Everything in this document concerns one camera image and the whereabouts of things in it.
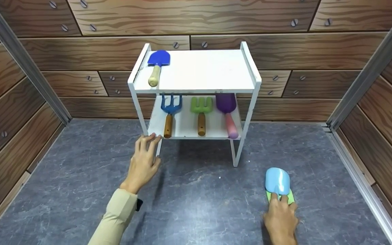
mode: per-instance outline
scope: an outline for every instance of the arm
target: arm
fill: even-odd
[[[154,150],[161,139],[141,136],[135,142],[135,152],[129,163],[126,179],[121,183],[109,204],[101,222],[88,245],[118,245],[128,227],[137,205],[138,191],[157,173],[160,158],[154,158]]]

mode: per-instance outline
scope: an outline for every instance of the purple trowel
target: purple trowel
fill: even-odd
[[[226,129],[228,131],[228,138],[238,138],[237,127],[232,119],[231,112],[237,107],[234,93],[216,94],[216,107],[219,111],[225,114]]]

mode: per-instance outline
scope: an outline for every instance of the beige sleeve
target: beige sleeve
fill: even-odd
[[[137,195],[117,189],[88,245],[119,245],[137,204]]]

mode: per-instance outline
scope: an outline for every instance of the left hand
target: left hand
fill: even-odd
[[[120,185],[130,193],[137,194],[140,189],[148,183],[157,173],[161,159],[159,156],[154,158],[154,151],[161,140],[161,135],[140,136],[135,142],[135,152],[129,163],[129,170],[126,179]]]

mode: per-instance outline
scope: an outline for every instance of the pink handle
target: pink handle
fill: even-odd
[[[234,120],[232,119],[231,114],[226,113],[225,119],[226,119],[226,129],[228,131],[228,137],[232,139],[238,138],[237,127],[235,127],[235,123]]]

